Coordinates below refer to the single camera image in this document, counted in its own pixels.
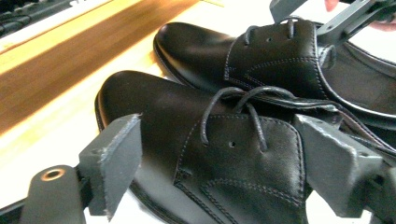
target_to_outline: wooden surface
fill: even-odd
[[[26,197],[37,172],[77,165],[99,133],[93,102],[107,77],[120,70],[163,76],[152,52],[162,25],[184,21],[241,35],[249,25],[273,22],[270,0],[222,3],[113,0],[0,54],[0,207]],[[322,18],[324,7],[316,13],[309,16]]]

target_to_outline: black leather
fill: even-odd
[[[278,86],[299,97],[332,100],[396,147],[396,64],[351,43],[319,48],[311,21],[274,24],[235,38],[187,23],[165,24],[154,38],[165,74],[204,91]]]
[[[212,109],[206,146],[201,122],[212,96],[133,71],[104,83],[95,101],[101,130],[114,119],[141,115],[143,158],[134,194],[168,223],[306,223],[304,148],[290,123],[301,113],[338,126],[345,113],[331,101],[256,97],[250,103],[268,146],[262,150],[249,113],[233,112],[241,98],[234,94]]]

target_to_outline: dress shoe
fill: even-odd
[[[289,20],[232,37],[172,22],[156,34],[154,50],[164,73],[182,84],[210,92],[269,85],[332,100],[396,147],[396,64],[349,42],[319,47],[316,27]]]
[[[111,76],[95,100],[100,130],[140,114],[143,158],[131,189],[167,223],[306,223],[304,146],[291,122],[299,113],[369,133],[342,109],[280,88],[214,95],[133,71]]]

